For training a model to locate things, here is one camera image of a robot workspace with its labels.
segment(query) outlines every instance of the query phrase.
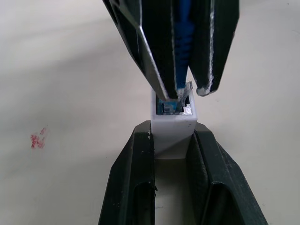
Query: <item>white surface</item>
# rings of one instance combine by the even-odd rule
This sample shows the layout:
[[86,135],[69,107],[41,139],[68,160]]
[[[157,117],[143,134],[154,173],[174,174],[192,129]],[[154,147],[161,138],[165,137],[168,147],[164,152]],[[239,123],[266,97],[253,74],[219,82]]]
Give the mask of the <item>white surface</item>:
[[156,159],[185,158],[197,123],[193,91],[189,94],[192,115],[157,115],[156,94],[151,90],[151,133]]
[[[150,86],[100,0],[1,0],[0,49],[0,224],[96,225]],[[243,0],[219,90],[195,96],[270,225],[300,223],[299,60],[299,0]]]
[[195,225],[184,159],[155,161],[155,225]]

